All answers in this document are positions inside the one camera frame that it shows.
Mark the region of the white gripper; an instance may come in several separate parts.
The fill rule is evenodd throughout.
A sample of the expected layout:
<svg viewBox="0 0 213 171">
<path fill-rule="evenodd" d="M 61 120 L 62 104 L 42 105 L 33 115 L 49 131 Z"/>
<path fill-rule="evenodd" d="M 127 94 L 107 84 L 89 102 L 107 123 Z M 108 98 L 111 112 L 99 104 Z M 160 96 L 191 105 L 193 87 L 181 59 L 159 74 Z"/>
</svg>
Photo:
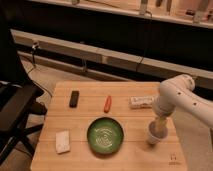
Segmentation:
<svg viewBox="0 0 213 171">
<path fill-rule="evenodd" d="M 159 116 L 155 118 L 155 131 L 163 132 L 167 124 L 166 117 L 169 117 L 173 113 L 175 106 L 168 102 L 163 96 L 158 96 L 152 104 L 152 109 L 155 114 Z"/>
</svg>

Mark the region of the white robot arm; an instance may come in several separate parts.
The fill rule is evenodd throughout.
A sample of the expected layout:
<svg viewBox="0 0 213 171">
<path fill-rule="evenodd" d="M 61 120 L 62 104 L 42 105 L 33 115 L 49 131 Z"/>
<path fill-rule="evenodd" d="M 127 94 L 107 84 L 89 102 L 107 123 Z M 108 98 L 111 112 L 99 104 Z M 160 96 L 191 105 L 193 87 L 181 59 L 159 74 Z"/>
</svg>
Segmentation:
<svg viewBox="0 0 213 171">
<path fill-rule="evenodd" d="M 179 107 L 213 130 L 213 102 L 194 94 L 194 88 L 195 81 L 187 74 L 162 81 L 158 87 L 159 95 L 153 102 L 153 111 L 159 117 L 168 117 Z"/>
</svg>

